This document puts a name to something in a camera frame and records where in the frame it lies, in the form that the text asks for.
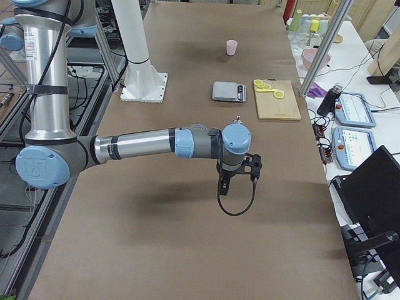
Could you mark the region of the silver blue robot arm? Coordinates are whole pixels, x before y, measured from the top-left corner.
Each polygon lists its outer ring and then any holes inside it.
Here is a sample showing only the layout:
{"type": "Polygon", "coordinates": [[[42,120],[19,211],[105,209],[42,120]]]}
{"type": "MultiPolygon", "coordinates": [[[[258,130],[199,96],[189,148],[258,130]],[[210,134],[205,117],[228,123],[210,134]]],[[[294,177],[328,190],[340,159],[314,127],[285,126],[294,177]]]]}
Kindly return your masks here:
{"type": "Polygon", "coordinates": [[[223,130],[195,124],[111,137],[77,136],[69,122],[66,36],[97,33],[95,3],[14,1],[14,17],[23,31],[26,91],[31,97],[31,128],[16,157],[16,170],[30,186],[55,188],[95,165],[160,153],[215,159],[220,195],[227,194],[230,179],[237,174],[258,178],[261,163],[249,154],[251,133],[240,120],[223,130]]]}

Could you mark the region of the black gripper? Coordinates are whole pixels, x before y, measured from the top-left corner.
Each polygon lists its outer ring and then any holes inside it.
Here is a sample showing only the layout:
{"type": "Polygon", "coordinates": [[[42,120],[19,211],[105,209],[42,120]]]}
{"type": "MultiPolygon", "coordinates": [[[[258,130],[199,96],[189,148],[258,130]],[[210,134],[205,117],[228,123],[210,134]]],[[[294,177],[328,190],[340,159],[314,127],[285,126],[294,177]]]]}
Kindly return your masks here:
{"type": "Polygon", "coordinates": [[[244,174],[244,167],[245,162],[242,162],[237,169],[227,171],[223,169],[219,163],[217,163],[217,171],[219,174],[217,192],[219,195],[226,196],[228,194],[231,178],[237,174],[244,174]]]}

